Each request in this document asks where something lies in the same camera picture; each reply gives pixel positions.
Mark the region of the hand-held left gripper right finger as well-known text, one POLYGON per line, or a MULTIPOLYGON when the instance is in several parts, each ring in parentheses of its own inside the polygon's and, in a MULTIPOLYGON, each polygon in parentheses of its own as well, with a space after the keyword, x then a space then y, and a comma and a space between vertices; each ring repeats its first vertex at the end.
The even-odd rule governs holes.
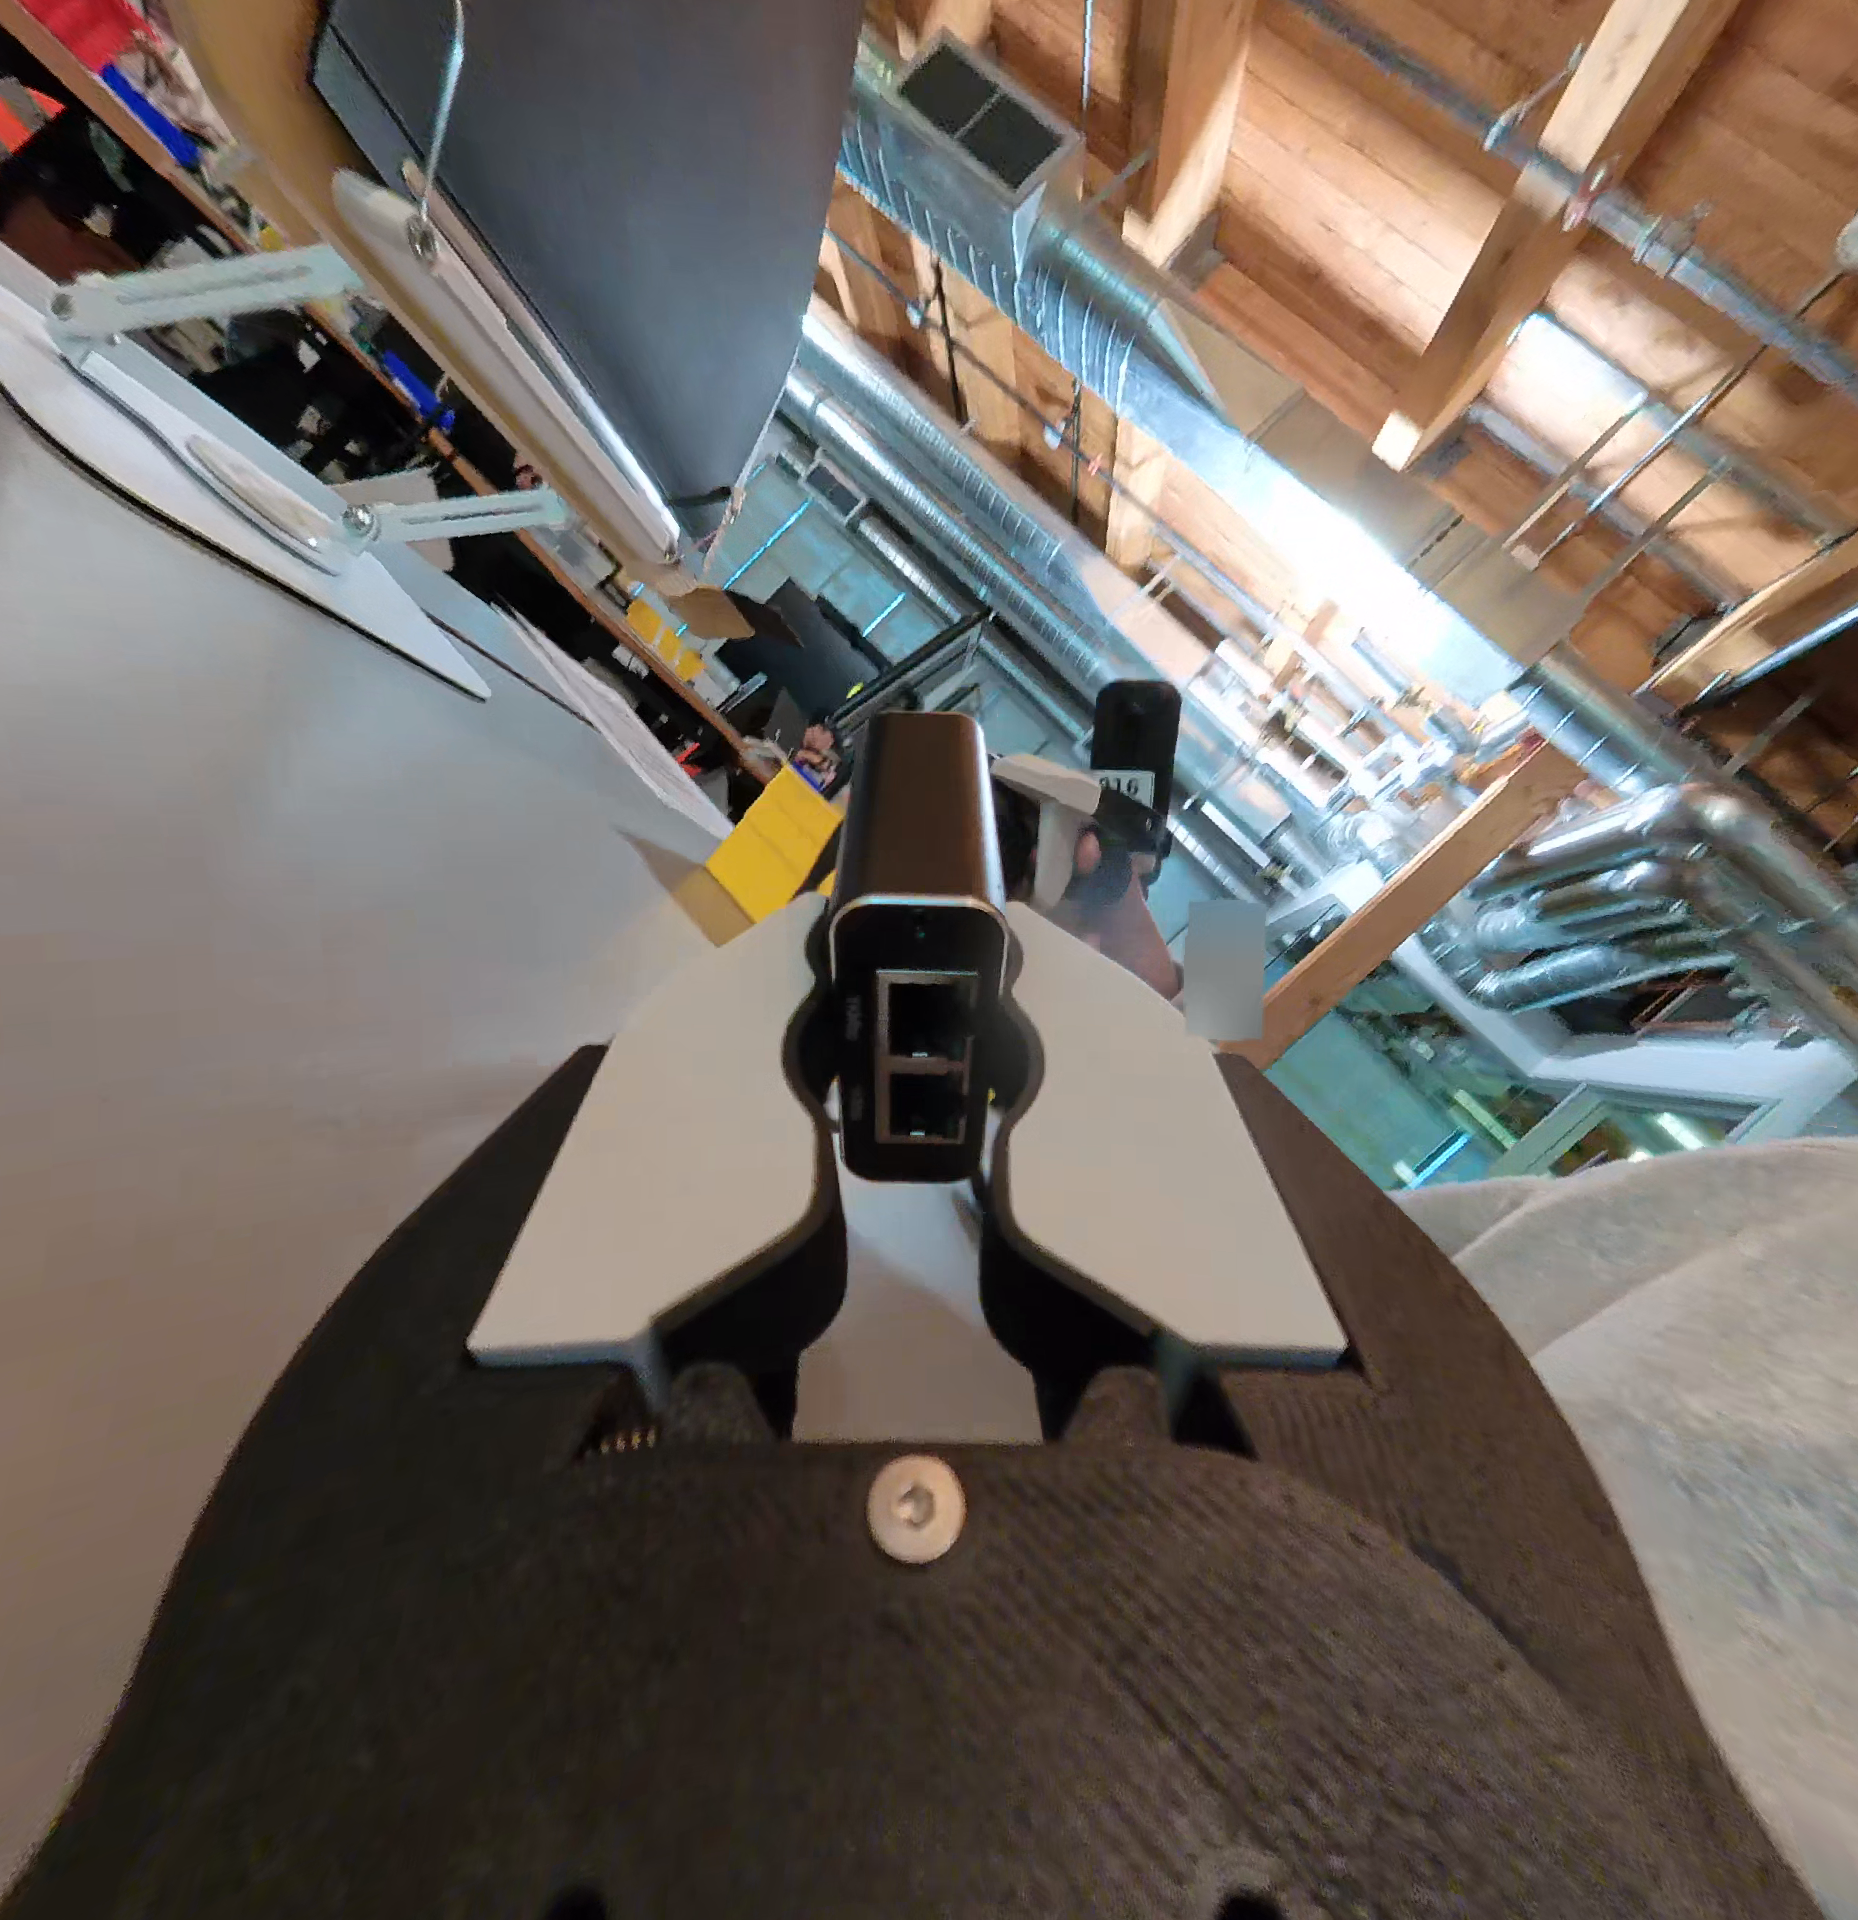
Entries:
POLYGON ((982 1313, 1063 1426, 1108 1368, 1177 1418, 1234 1368, 1324 1373, 1347 1328, 1224 1061, 1132 973, 1011 907, 1021 1082, 990 1137, 982 1313))

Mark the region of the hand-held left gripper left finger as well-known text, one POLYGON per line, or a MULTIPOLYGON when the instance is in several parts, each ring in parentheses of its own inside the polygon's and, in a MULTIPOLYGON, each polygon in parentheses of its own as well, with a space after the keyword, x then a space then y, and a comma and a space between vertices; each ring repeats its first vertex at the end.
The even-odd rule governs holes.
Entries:
POLYGON ((794 1438, 804 1357, 844 1305, 837 1140, 800 1049, 823 922, 823 899, 770 912, 606 1043, 470 1328, 474 1364, 617 1364, 655 1411, 721 1364, 794 1438))

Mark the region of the black network splitter box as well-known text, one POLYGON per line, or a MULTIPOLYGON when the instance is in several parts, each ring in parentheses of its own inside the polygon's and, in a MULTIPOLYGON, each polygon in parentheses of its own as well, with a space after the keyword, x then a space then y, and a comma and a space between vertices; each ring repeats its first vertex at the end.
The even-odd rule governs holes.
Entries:
POLYGON ((990 769, 973 718, 869 720, 825 951, 844 1168, 871 1182, 972 1179, 1011 959, 990 769))

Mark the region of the yellow plastic bin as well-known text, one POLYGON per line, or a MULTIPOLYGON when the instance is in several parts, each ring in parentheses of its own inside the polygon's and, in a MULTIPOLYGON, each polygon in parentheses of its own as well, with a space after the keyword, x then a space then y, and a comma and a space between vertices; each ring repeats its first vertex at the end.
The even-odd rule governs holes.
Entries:
POLYGON ((710 853, 706 874, 758 924, 817 890, 817 874, 833 868, 843 825, 843 810, 787 762, 710 853))

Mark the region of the person's right hand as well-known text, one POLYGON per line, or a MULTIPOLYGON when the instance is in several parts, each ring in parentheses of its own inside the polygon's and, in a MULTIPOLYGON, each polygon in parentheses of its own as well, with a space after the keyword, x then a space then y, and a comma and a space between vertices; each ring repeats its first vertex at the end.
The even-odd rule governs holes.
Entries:
POLYGON ((1110 849, 1099 828, 1086 826, 1077 837, 1075 878, 1063 889, 1059 917, 1080 940, 1177 1003, 1182 964, 1149 907, 1142 879, 1150 868, 1150 855, 1110 849))

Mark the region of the wooden ceiling beam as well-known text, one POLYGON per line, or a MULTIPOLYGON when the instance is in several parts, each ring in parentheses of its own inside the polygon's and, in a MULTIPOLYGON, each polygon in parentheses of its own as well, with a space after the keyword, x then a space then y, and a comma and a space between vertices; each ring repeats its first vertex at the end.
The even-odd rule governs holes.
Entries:
POLYGON ((1552 817, 1581 781, 1584 766, 1564 751, 1547 742, 1524 750, 1458 820, 1388 876, 1268 989, 1254 1039, 1221 1043, 1218 1051, 1270 1068, 1463 889, 1552 817))

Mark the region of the white paper sheet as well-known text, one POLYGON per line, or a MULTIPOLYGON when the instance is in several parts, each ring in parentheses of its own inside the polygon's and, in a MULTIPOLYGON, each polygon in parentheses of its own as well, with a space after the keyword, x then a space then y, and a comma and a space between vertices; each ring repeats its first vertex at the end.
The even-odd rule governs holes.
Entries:
POLYGON ((603 736, 659 802, 706 828, 717 842, 729 836, 728 812, 676 762, 617 687, 590 674, 517 613, 508 607, 496 613, 558 687, 558 698, 603 736))

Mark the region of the black panel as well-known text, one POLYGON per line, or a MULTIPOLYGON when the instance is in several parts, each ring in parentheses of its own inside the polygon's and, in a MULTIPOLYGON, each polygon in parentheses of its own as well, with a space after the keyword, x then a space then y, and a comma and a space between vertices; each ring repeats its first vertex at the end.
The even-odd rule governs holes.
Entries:
POLYGON ((794 364, 854 2, 322 3, 311 80, 372 169, 436 186, 683 526, 713 534, 794 364))

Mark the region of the white metal stand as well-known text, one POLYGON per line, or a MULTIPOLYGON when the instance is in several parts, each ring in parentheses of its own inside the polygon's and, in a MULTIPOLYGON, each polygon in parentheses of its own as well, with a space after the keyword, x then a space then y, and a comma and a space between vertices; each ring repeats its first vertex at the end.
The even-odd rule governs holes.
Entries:
POLYGON ((530 654, 501 615, 348 532, 348 501, 171 369, 50 314, 63 290, 0 240, 0 630, 9 650, 205 637, 247 613, 269 635, 325 616, 484 702, 474 654, 530 654))

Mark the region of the wooden board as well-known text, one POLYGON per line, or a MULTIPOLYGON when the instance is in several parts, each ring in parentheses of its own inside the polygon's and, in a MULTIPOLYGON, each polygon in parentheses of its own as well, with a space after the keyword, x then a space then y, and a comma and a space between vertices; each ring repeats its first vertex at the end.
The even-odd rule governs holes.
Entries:
POLYGON ((692 541, 572 357, 436 186, 395 186, 311 81, 316 3, 173 3, 178 41, 247 161, 246 198, 331 244, 578 519, 644 582, 689 591, 692 541))

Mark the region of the cluster of silver duct pipes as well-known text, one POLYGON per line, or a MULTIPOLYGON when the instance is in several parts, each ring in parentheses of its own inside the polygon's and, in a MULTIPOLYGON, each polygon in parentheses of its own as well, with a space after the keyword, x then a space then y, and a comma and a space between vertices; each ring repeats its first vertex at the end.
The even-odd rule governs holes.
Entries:
POLYGON ((1274 1063, 1394 1187, 1858 1133, 1858 3, 867 3, 773 563, 1075 757, 1274 980, 1584 781, 1274 1063))

